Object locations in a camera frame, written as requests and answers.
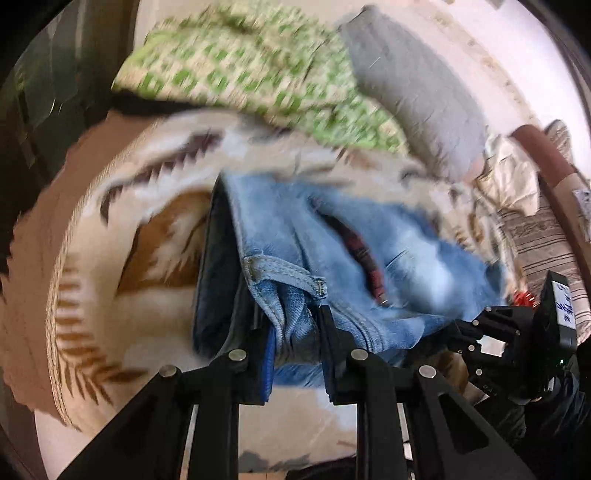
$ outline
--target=blue denim jeans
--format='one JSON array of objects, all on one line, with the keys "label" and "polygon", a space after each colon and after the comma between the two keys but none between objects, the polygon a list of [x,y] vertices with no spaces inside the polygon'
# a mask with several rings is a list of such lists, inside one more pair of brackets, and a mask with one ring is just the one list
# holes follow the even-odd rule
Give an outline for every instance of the blue denim jeans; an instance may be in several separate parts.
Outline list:
[{"label": "blue denim jeans", "polygon": [[[367,272],[326,216],[367,246],[387,304],[376,301]],[[332,187],[224,172],[213,191],[194,344],[207,356],[238,346],[252,296],[275,329],[276,365],[319,361],[312,304],[328,304],[360,348],[396,357],[453,319],[471,321],[502,305],[501,291],[499,264],[440,240],[420,212]]]}]

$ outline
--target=silver bolt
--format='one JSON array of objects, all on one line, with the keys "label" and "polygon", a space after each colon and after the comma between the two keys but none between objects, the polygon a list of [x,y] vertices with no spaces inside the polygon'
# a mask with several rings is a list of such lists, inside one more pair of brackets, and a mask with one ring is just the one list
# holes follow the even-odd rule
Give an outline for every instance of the silver bolt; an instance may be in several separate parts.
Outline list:
[{"label": "silver bolt", "polygon": [[236,348],[235,350],[230,351],[228,357],[233,362],[242,362],[246,358],[246,352],[241,348]]},{"label": "silver bolt", "polygon": [[423,365],[418,369],[418,372],[422,377],[425,378],[433,378],[435,375],[437,375],[437,370],[435,370],[431,365]]},{"label": "silver bolt", "polygon": [[173,377],[177,370],[178,369],[174,365],[164,365],[158,370],[158,373],[161,377],[168,378]]},{"label": "silver bolt", "polygon": [[356,348],[355,350],[351,350],[351,358],[353,360],[359,360],[360,362],[362,362],[363,360],[367,360],[369,357],[369,354],[367,353],[367,350],[363,350],[362,348]]}]

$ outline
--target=striped fabric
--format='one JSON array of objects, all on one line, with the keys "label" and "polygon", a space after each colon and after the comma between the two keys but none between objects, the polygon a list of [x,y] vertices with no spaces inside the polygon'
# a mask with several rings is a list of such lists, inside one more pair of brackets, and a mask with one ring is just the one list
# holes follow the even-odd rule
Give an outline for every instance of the striped fabric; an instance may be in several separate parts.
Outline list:
[{"label": "striped fabric", "polygon": [[511,234],[519,261],[532,293],[538,298],[546,272],[553,270],[569,279],[577,323],[579,344],[591,335],[591,309],[573,250],[561,229],[548,200],[540,193],[540,209],[534,216],[517,212],[501,213],[505,229]]}]

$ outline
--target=gray pillow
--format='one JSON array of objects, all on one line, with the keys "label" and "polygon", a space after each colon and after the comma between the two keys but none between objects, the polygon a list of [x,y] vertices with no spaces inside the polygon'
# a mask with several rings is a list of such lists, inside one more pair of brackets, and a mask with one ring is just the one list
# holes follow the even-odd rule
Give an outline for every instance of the gray pillow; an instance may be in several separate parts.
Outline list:
[{"label": "gray pillow", "polygon": [[339,29],[360,90],[387,108],[431,172],[458,181],[481,155],[484,115],[461,81],[423,42],[377,7]]}]

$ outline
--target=green and white checkered cloth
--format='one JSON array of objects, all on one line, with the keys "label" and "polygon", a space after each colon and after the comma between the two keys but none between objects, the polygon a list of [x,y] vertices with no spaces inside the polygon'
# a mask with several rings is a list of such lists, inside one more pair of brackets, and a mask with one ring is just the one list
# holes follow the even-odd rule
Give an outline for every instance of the green and white checkered cloth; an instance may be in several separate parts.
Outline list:
[{"label": "green and white checkered cloth", "polygon": [[337,32],[266,0],[167,18],[127,58],[112,89],[257,113],[325,145],[407,152],[392,115],[358,92]]}]

